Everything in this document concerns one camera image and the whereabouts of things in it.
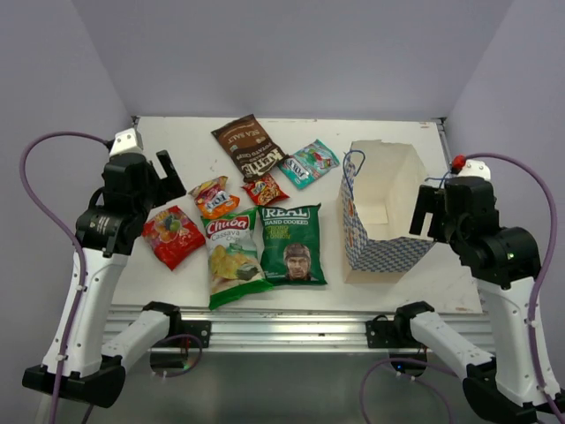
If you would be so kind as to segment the blue checkered paper bag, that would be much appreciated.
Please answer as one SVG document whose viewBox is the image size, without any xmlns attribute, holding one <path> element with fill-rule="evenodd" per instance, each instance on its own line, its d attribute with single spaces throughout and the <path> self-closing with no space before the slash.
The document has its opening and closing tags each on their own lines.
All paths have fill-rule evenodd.
<svg viewBox="0 0 565 424">
<path fill-rule="evenodd" d="M 344 282 L 398 282 L 433 247 L 409 233 L 426 167 L 409 144 L 358 140 L 342 162 Z"/>
</svg>

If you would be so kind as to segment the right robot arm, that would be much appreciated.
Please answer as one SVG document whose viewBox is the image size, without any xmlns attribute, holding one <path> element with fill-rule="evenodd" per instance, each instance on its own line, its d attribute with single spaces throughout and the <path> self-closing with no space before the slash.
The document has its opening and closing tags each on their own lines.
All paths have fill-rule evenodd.
<svg viewBox="0 0 565 424">
<path fill-rule="evenodd" d="M 536 351 L 529 332 L 543 329 L 539 303 L 531 299 L 540 273 L 537 242 L 525 229 L 499 224 L 493 186 L 480 177 L 452 178 L 442 188 L 422 185 L 410 232 L 423 230 L 445 243 L 469 268 L 484 300 L 494 340 L 486 352 L 447 325 L 424 301 L 397 308 L 398 344 L 431 348 L 457 375 L 474 413 L 493 423 L 534 423 L 539 412 L 563 414 L 564 390 L 548 361 L 544 336 Z"/>
</svg>

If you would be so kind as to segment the small red snack packet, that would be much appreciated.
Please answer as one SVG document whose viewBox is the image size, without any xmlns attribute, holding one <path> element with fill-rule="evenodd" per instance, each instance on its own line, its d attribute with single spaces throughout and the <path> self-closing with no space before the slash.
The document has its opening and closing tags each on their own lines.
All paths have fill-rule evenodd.
<svg viewBox="0 0 565 424">
<path fill-rule="evenodd" d="M 265 174 L 255 181 L 245 183 L 242 188 L 257 206 L 268 206 L 290 197 L 270 174 Z"/>
</svg>

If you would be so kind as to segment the green Chuba cassava chips bag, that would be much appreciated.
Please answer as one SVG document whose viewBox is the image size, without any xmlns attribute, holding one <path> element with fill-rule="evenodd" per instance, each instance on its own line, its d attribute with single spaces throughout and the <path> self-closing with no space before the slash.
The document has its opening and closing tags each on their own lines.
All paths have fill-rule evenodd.
<svg viewBox="0 0 565 424">
<path fill-rule="evenodd" d="M 257 209 L 201 219 L 207 248 L 208 307 L 215 310 L 248 294 L 267 292 L 274 286 L 260 265 L 253 240 Z"/>
</svg>

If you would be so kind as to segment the dark green Real chips bag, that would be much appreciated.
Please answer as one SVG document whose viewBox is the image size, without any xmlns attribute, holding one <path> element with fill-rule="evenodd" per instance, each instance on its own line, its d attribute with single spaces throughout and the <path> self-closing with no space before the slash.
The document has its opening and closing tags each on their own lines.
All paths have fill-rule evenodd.
<svg viewBox="0 0 565 424">
<path fill-rule="evenodd" d="M 320 205 L 258 207 L 263 252 L 260 265 L 275 285 L 327 283 L 320 261 Z"/>
</svg>

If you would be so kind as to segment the orange Fox's candy bag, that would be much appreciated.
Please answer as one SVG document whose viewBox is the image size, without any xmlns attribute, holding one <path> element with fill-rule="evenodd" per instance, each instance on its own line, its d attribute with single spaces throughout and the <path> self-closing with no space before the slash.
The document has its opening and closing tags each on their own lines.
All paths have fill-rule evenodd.
<svg viewBox="0 0 565 424">
<path fill-rule="evenodd" d="M 240 199 L 226 191 L 227 182 L 226 176 L 220 176 L 195 186 L 189 192 L 204 218 L 217 219 L 238 207 Z"/>
</svg>

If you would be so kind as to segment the teal Fox's candy bag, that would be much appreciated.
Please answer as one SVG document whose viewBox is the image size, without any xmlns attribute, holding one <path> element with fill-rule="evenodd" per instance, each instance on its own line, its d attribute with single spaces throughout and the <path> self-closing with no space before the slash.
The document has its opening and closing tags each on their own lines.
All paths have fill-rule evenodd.
<svg viewBox="0 0 565 424">
<path fill-rule="evenodd" d="M 302 190 L 339 164 L 335 153 L 321 140 L 316 140 L 289 155 L 278 167 L 298 190 Z"/>
</svg>

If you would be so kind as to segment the brown Kettle chips bag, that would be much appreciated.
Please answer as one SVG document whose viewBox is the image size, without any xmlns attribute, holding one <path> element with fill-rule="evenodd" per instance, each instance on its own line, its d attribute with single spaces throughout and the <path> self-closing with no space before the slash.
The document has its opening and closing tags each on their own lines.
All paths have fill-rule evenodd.
<svg viewBox="0 0 565 424">
<path fill-rule="evenodd" d="M 262 178 L 289 157 L 253 114 L 233 120 L 211 134 L 242 173 L 246 183 Z"/>
</svg>

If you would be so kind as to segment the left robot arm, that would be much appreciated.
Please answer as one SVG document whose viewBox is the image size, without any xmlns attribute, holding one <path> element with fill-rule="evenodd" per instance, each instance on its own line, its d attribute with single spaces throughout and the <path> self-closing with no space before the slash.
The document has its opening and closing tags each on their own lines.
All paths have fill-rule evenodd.
<svg viewBox="0 0 565 424">
<path fill-rule="evenodd" d="M 103 187 L 76 222 L 79 247 L 61 322 L 41 364 L 25 370 L 24 387 L 109 408 L 128 370 L 150 347 L 181 341 L 179 308 L 156 301 L 108 343 L 102 341 L 118 280 L 149 212 L 186 193 L 168 151 L 156 156 L 164 178 L 141 153 L 113 155 L 106 163 Z"/>
</svg>

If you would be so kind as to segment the red fruit candy bag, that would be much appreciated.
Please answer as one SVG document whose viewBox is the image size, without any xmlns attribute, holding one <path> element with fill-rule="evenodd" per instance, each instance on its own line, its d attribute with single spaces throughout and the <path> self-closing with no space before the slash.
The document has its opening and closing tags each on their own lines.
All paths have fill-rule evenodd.
<svg viewBox="0 0 565 424">
<path fill-rule="evenodd" d="M 170 270 L 205 244 L 198 226 L 178 206 L 164 209 L 149 219 L 142 237 L 156 258 Z"/>
</svg>

